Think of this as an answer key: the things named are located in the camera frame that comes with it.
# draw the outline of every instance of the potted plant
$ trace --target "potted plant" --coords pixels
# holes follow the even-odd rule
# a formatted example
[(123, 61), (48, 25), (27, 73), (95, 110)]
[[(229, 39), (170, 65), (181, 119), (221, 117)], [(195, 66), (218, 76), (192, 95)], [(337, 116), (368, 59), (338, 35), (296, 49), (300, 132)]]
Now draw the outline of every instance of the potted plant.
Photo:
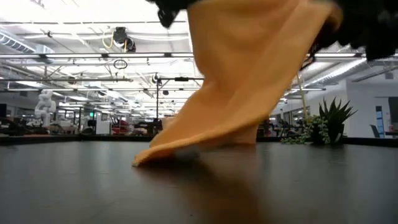
[(325, 99), (323, 99), (323, 108), (322, 105), (319, 104), (319, 115), (327, 121), (326, 126), (330, 138), (330, 144), (337, 144), (341, 141), (341, 137), (344, 132), (344, 121), (358, 111), (352, 112), (353, 107), (348, 107), (348, 105), (349, 102), (341, 107), (341, 100), (339, 104), (336, 105), (336, 97), (331, 102), (329, 108), (326, 105)]

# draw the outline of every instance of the white robot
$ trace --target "white robot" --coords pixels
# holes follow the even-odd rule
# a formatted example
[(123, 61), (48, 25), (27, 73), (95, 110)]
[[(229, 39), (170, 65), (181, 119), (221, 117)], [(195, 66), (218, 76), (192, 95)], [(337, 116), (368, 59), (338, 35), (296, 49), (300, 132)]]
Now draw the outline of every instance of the white robot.
[(44, 127), (50, 125), (50, 113), (54, 113), (57, 109), (55, 102), (51, 100), (51, 96), (51, 90), (42, 90), (42, 94), (39, 95), (39, 103), (35, 107), (35, 117), (43, 118)]

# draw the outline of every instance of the orange towel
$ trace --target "orange towel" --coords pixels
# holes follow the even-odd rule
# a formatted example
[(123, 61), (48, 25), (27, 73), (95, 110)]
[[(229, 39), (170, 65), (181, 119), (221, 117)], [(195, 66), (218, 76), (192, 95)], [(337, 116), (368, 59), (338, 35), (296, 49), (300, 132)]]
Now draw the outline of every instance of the orange towel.
[(201, 0), (188, 8), (197, 67), (205, 76), (174, 120), (133, 164), (198, 144), (255, 144), (325, 21), (341, 22), (331, 2)]

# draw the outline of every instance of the window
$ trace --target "window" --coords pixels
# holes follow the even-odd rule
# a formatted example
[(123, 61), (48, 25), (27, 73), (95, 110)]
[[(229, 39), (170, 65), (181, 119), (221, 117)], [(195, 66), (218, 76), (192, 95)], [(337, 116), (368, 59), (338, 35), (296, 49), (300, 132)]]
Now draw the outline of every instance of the window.
[(384, 138), (383, 112), (381, 106), (376, 107), (377, 130), (380, 138)]

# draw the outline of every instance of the dark tabletop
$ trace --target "dark tabletop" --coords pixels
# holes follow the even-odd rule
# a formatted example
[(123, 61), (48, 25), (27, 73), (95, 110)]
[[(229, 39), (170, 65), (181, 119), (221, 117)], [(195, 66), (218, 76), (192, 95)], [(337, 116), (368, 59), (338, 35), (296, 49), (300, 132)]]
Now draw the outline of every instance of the dark tabletop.
[(398, 149), (264, 143), (131, 167), (147, 146), (0, 147), (0, 223), (398, 223)]

